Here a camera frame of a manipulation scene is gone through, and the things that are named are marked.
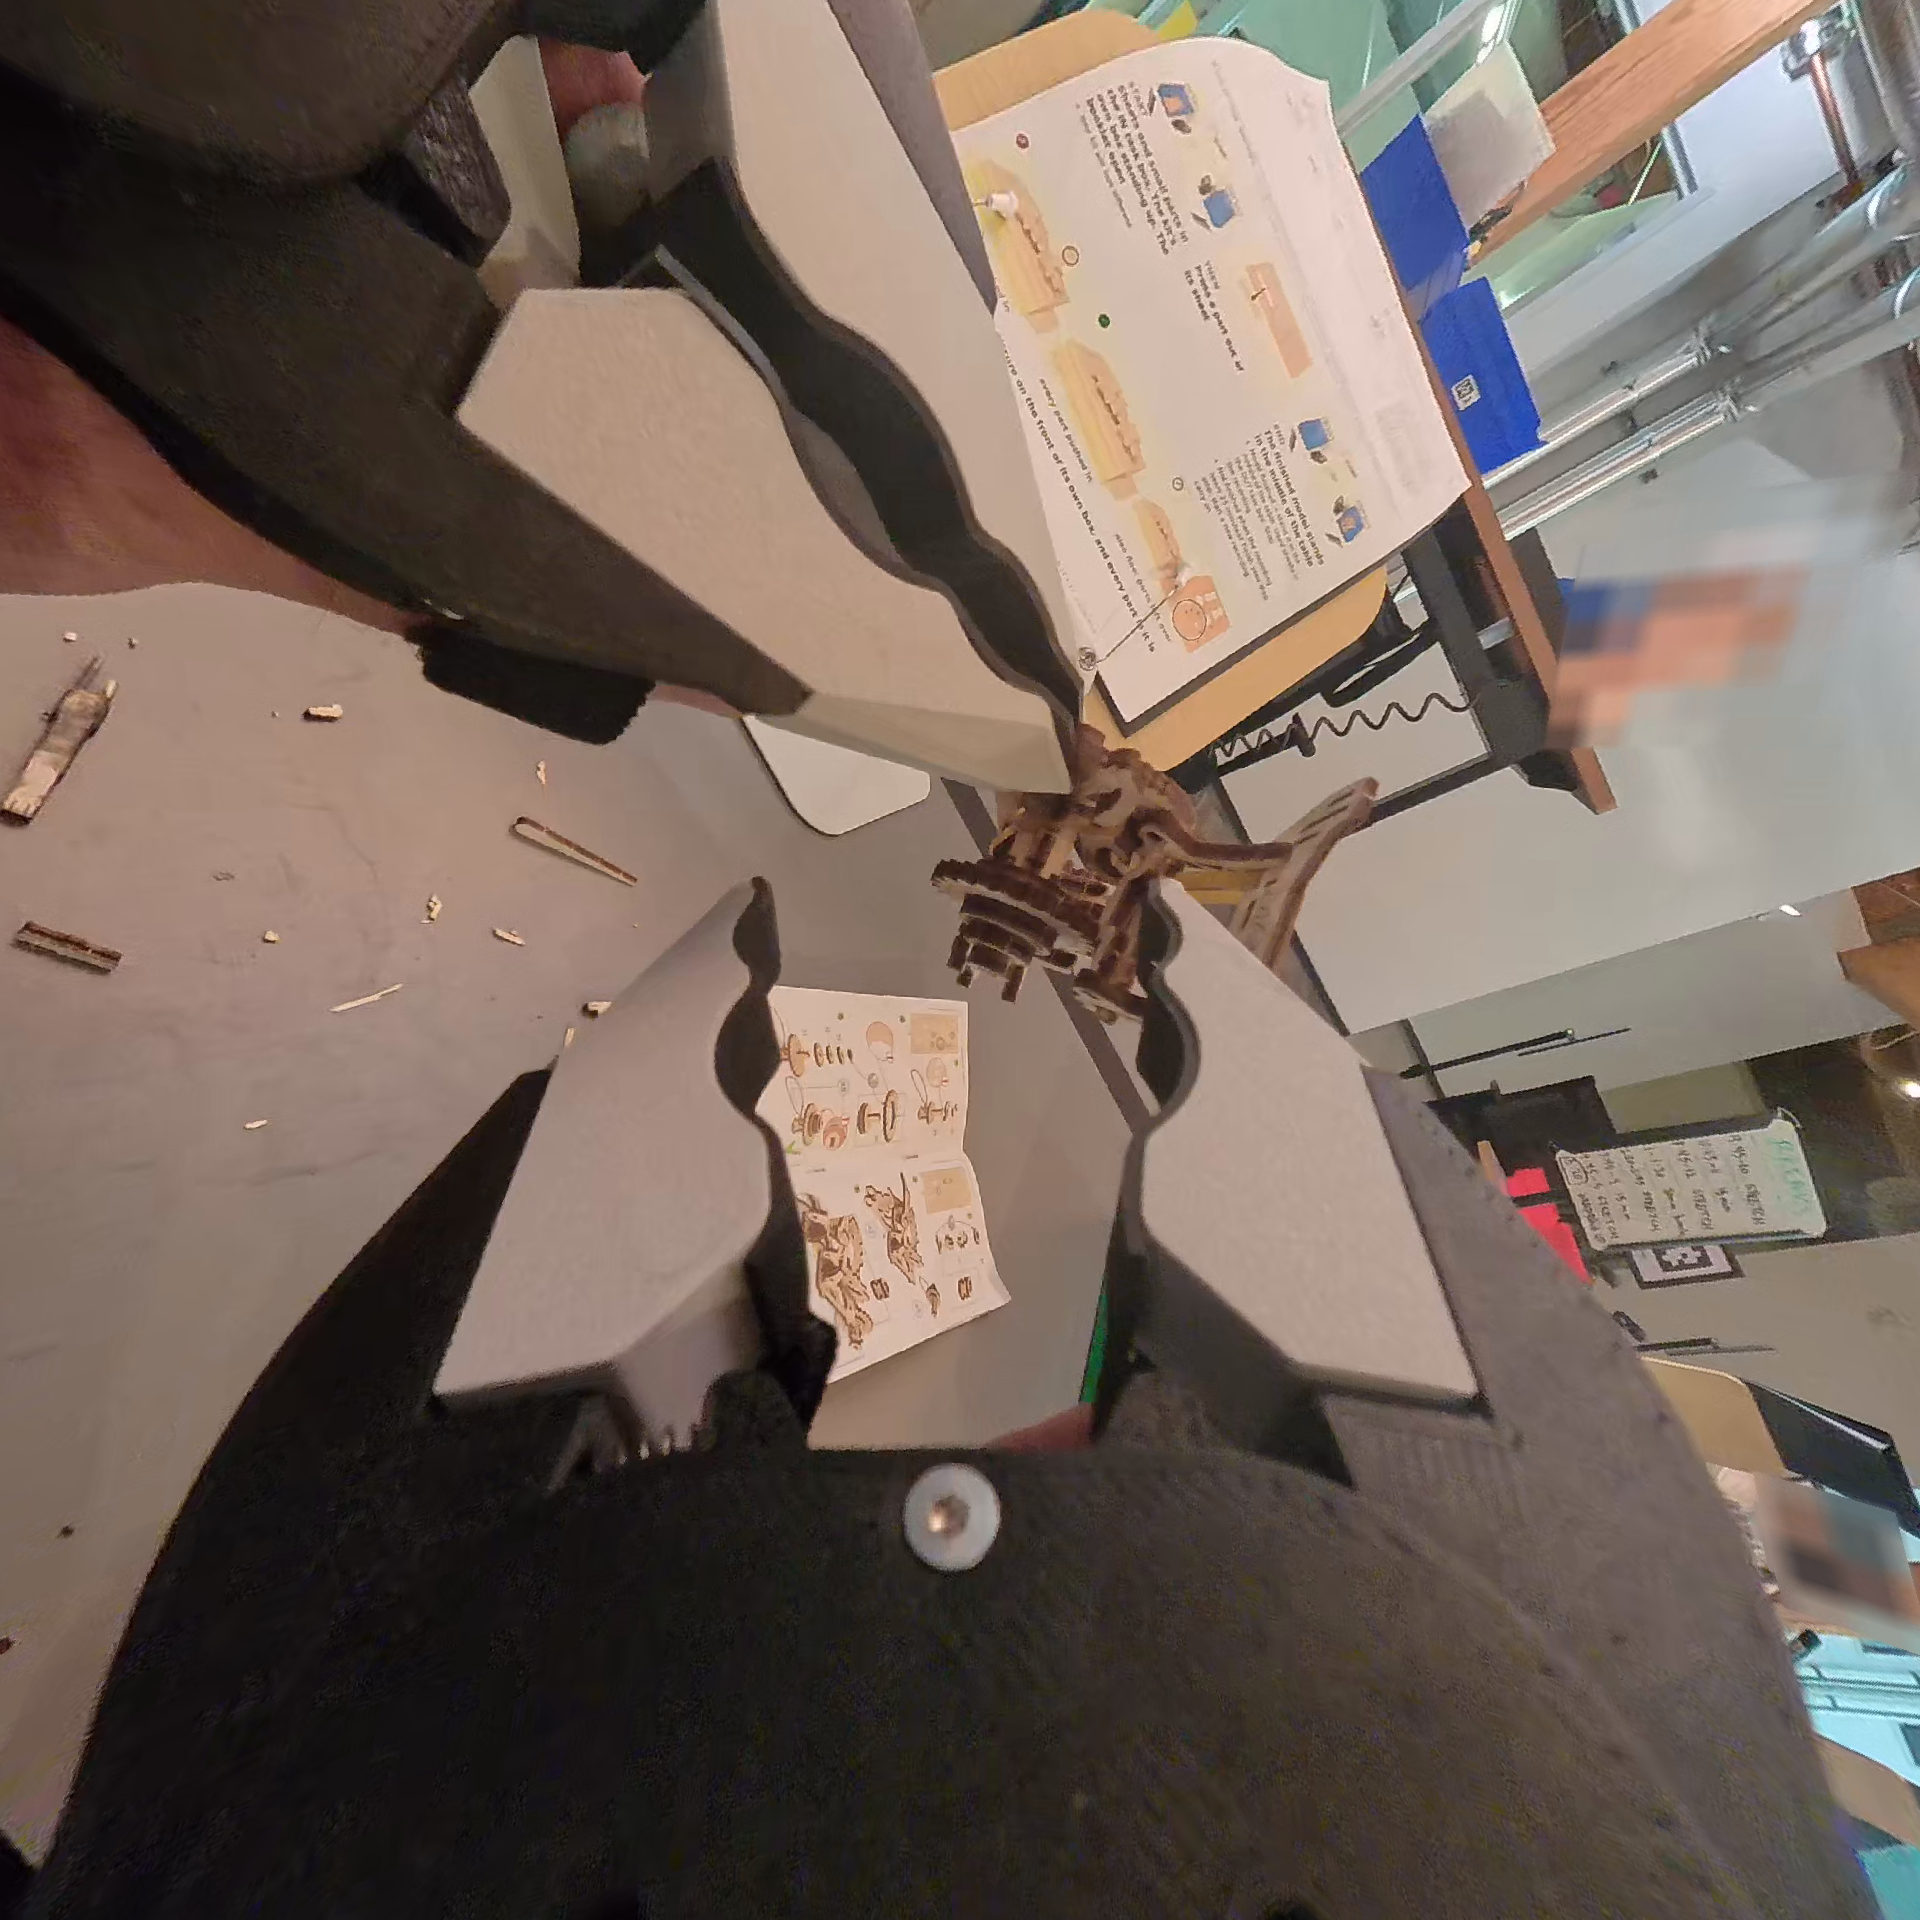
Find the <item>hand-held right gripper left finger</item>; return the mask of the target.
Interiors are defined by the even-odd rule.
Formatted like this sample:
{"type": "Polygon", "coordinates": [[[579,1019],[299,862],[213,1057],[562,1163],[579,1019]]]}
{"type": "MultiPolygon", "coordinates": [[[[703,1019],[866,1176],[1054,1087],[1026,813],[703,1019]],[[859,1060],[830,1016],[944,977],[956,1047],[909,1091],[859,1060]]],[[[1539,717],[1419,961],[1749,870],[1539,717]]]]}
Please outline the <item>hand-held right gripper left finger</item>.
{"type": "Polygon", "coordinates": [[[444,1349],[435,1398],[588,1392],[637,1443],[689,1443],[758,1371],[805,1430],[833,1333],[758,1102],[777,1077],[773,893],[752,879],[553,1062],[444,1349]]]}

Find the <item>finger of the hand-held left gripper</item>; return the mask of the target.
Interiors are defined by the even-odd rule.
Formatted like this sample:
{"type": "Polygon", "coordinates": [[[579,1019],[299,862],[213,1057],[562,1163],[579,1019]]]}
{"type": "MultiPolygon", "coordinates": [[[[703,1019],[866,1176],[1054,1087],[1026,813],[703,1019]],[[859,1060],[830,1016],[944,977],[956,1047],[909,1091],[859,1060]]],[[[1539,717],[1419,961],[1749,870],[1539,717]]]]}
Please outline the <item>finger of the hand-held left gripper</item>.
{"type": "Polygon", "coordinates": [[[1067,790],[1043,697],[980,654],[945,583],[867,553],[828,507],[773,387],[692,295],[520,295],[456,418],[799,692],[722,692],[717,666],[659,678],[932,777],[1067,790]]]}
{"type": "Polygon", "coordinates": [[[647,76],[653,216],[984,654],[1082,707],[995,301],[833,5],[683,5],[647,76]]]}

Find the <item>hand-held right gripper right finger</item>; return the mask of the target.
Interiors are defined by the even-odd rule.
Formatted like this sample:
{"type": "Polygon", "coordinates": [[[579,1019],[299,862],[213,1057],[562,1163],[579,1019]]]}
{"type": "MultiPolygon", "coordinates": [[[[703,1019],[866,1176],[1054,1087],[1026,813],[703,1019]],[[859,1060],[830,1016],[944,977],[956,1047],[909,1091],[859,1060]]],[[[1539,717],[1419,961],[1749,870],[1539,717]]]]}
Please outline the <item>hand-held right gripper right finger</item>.
{"type": "Polygon", "coordinates": [[[1474,1366],[1347,1040],[1177,884],[1138,923],[1114,1333],[1229,1443],[1325,1396],[1470,1409],[1474,1366]]]}

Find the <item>wooden buggy model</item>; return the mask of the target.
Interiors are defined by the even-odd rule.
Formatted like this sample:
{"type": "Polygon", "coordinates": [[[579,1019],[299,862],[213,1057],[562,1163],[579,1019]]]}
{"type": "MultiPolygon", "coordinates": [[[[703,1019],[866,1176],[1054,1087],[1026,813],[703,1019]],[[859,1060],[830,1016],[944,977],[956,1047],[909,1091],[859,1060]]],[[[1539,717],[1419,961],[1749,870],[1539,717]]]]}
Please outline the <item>wooden buggy model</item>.
{"type": "Polygon", "coordinates": [[[1013,795],[984,860],[940,862],[930,881],[959,904],[948,965],[980,972],[1017,1000],[1031,971],[1053,972],[1098,1022],[1138,1022],[1138,941],[1149,888],[1174,881],[1229,908],[1228,932],[1283,972],[1312,878],[1368,826],[1376,781],[1353,781],[1287,826],[1247,844],[1204,826],[1197,800],[1138,753],[1083,723],[1067,792],[1013,795]]]}

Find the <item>red box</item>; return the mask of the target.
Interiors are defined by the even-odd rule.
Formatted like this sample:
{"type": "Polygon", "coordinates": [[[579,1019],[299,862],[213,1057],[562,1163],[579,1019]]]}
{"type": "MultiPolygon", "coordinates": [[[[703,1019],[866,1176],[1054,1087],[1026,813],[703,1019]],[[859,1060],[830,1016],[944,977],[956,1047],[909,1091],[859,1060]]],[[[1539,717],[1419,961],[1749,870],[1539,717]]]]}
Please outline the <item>red box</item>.
{"type": "Polygon", "coordinates": [[[1548,1173],[1544,1168],[1514,1168],[1503,1178],[1503,1191],[1523,1224],[1548,1245],[1570,1276],[1579,1284],[1592,1284],[1581,1240],[1558,1202],[1548,1173]]]}

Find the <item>open instruction booklet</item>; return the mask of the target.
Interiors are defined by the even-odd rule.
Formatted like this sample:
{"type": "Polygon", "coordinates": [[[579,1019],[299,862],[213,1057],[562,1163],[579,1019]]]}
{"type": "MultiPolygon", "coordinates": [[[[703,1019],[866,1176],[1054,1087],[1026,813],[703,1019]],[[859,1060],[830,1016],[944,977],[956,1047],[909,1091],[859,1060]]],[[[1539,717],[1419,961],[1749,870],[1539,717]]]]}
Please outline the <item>open instruction booklet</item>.
{"type": "Polygon", "coordinates": [[[965,1156],[965,1004],[777,985],[767,1007],[758,1117],[786,1152],[830,1382],[1005,1306],[965,1156]]]}

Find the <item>white stand base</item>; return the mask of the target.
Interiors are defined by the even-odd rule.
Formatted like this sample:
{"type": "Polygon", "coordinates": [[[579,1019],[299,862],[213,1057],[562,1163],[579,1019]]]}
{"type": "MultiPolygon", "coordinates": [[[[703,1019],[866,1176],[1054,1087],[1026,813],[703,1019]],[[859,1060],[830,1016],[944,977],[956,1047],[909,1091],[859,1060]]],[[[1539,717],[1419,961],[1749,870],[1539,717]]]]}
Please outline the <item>white stand base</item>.
{"type": "Polygon", "coordinates": [[[741,726],[788,809],[821,838],[846,838],[930,800],[930,777],[912,765],[833,747],[757,717],[741,726]]]}

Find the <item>tapered wooden stick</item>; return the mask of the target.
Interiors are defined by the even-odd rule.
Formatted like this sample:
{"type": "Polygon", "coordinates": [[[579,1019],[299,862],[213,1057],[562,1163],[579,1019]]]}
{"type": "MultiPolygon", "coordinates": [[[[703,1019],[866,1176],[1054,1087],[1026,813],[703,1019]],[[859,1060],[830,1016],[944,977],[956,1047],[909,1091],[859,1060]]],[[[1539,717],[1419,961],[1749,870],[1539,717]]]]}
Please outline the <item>tapered wooden stick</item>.
{"type": "Polygon", "coordinates": [[[575,839],[569,839],[562,833],[559,833],[559,831],[553,831],[541,822],[533,822],[530,816],[519,816],[512,824],[509,833],[514,839],[528,844],[530,849],[533,849],[538,852],[548,852],[555,860],[562,860],[569,866],[581,869],[582,872],[589,872],[594,878],[602,878],[602,879],[608,879],[615,886],[630,888],[630,890],[634,890],[638,886],[637,875],[630,872],[627,869],[623,869],[615,862],[585,849],[575,839]]]}

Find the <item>handwritten whiteboard sign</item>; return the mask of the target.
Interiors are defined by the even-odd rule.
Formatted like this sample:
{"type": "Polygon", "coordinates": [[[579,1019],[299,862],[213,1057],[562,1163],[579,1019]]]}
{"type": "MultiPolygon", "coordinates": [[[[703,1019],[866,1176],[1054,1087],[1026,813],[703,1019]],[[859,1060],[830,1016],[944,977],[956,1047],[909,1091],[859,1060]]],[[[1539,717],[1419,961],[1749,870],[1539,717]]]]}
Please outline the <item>handwritten whiteboard sign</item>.
{"type": "Polygon", "coordinates": [[[1559,1148],[1552,1170],[1595,1252],[1822,1240],[1830,1228],[1802,1130],[1780,1111],[1592,1151],[1559,1148]]]}

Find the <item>white instruction sheet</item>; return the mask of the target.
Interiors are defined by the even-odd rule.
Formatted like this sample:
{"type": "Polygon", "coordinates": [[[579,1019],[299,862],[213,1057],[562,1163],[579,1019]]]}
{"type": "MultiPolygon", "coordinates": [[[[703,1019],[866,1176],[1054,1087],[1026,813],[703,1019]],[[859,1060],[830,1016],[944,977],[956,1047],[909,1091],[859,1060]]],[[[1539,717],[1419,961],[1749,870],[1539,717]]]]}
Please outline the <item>white instruction sheet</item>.
{"type": "Polygon", "coordinates": [[[1330,87],[1083,11],[934,86],[1067,647],[1136,732],[1452,510],[1464,454],[1330,87]]]}

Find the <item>dark splintered wood scrap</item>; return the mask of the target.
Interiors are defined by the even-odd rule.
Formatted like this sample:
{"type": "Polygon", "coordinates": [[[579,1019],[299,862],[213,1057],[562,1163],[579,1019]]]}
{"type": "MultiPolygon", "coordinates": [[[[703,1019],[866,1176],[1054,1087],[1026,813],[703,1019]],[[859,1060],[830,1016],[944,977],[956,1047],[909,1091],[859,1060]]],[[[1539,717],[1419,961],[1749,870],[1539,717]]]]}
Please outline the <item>dark splintered wood scrap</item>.
{"type": "Polygon", "coordinates": [[[85,745],[106,723],[116,694],[118,684],[108,676],[105,657],[87,660],[87,666],[48,710],[34,751],[5,795],[5,824],[27,826],[38,820],[59,781],[73,770],[85,745]]]}

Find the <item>light wooden display board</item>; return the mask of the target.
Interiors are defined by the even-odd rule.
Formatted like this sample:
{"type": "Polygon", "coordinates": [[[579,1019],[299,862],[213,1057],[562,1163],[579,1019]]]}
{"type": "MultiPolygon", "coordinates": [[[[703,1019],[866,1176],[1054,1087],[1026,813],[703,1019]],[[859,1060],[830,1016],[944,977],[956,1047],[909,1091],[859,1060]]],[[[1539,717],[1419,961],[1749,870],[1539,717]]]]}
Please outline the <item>light wooden display board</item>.
{"type": "MultiPolygon", "coordinates": [[[[954,61],[938,70],[932,83],[948,132],[956,135],[980,119],[1018,108],[1037,92],[1078,81],[1103,62],[1149,49],[1154,42],[1157,36],[1135,19],[1074,11],[954,61]]],[[[1221,666],[1212,678],[1187,685],[1154,720],[1136,726],[1120,726],[1103,692],[1090,684],[1083,697],[1083,723],[1093,726],[1106,744],[1129,747],[1167,773],[1353,647],[1370,630],[1383,595],[1386,575],[1376,567],[1221,666]]]]}

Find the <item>translucent plastic box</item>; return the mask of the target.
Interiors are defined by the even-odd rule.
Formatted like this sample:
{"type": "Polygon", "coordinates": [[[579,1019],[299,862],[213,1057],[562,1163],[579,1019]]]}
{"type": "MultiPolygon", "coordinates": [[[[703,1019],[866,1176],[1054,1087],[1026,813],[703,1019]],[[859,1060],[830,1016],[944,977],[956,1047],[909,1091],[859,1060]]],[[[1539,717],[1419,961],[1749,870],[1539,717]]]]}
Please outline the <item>translucent plastic box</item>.
{"type": "Polygon", "coordinates": [[[1426,113],[1426,135],[1461,216],[1526,185],[1552,137],[1509,42],[1485,49],[1426,113]]]}

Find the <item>brown-top desk black frame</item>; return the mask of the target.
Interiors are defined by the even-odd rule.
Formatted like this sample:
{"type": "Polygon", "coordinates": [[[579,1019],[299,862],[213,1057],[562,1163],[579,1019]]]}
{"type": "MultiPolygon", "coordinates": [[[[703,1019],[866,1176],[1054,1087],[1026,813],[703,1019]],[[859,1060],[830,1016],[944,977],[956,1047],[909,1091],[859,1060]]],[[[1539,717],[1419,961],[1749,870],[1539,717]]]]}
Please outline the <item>brown-top desk black frame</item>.
{"type": "Polygon", "coordinates": [[[1393,668],[1431,666],[1435,692],[1406,707],[1399,694],[1386,705],[1387,729],[1452,717],[1470,723],[1476,751],[1464,764],[1432,773],[1387,795],[1375,809],[1383,822],[1437,801],[1493,774],[1518,773],[1528,786],[1569,792],[1590,813],[1612,809],[1598,762],[1548,737],[1548,707],[1563,636],[1563,595],[1534,535],[1503,535],[1488,492],[1474,472],[1451,397],[1426,363],[1454,427],[1469,488],[1432,527],[1403,548],[1406,587],[1421,618],[1386,654],[1393,668]]]}

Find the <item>metal wall pipes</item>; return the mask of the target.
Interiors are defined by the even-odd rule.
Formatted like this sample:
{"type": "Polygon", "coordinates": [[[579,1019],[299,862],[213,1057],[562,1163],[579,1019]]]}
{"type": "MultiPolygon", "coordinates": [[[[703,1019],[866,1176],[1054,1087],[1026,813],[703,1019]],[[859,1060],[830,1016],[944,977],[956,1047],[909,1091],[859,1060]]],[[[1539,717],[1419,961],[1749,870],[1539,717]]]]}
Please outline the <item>metal wall pipes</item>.
{"type": "Polygon", "coordinates": [[[1513,538],[1751,436],[1810,477],[1861,470],[1916,496],[1916,179],[1788,206],[1545,394],[1541,446],[1485,482],[1513,538]]]}

